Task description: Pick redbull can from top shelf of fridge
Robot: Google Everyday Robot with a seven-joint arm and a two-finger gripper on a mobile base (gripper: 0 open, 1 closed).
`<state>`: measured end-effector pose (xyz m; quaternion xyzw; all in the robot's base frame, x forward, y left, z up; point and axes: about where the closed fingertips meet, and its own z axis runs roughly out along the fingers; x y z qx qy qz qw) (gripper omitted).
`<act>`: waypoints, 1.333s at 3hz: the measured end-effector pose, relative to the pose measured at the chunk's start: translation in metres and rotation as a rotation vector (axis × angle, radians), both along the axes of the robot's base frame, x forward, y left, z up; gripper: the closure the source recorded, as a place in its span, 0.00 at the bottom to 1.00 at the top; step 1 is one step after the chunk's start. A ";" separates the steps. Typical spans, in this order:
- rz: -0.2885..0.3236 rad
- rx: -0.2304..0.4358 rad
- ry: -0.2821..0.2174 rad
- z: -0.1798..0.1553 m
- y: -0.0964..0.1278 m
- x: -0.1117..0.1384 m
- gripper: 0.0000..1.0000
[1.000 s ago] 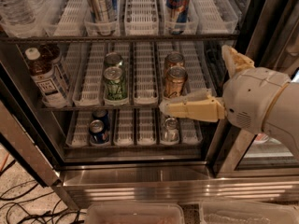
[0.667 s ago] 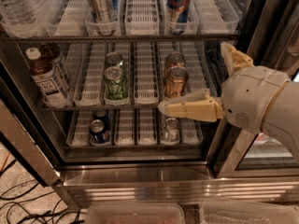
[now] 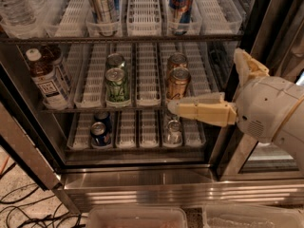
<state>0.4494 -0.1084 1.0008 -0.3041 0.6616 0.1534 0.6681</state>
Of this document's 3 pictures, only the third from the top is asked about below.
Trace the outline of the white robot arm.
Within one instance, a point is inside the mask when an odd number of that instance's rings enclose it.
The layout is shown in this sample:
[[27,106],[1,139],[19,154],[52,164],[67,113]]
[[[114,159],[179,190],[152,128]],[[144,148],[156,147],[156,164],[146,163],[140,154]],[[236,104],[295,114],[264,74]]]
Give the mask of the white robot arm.
[[304,171],[304,87],[271,76],[265,65],[239,47],[234,63],[240,89],[232,103],[216,92],[172,100],[168,110],[206,124],[235,124],[257,141],[284,149]]

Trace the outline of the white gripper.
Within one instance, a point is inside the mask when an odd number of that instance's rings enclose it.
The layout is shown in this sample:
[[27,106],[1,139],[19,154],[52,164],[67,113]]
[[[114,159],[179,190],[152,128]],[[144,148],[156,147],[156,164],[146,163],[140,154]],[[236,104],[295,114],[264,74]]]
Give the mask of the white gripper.
[[236,104],[223,92],[171,100],[168,110],[179,117],[225,127],[235,124],[261,143],[304,141],[304,87],[280,77],[244,49],[236,48],[239,85]]

